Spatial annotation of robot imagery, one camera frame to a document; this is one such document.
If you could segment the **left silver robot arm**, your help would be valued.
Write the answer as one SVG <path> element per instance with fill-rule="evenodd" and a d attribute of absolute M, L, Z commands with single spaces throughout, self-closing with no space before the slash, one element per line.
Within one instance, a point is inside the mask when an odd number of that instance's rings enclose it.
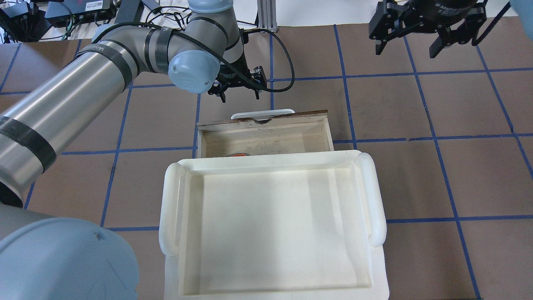
<path fill-rule="evenodd" d="M 2 300 L 135 300 L 139 266 L 112 230 L 24 209 L 22 192 L 142 72 L 189 93 L 210 91 L 225 64 L 245 84 L 244 43 L 232 0 L 189 0 L 185 29 L 103 26 L 71 63 L 1 114 Z"/>

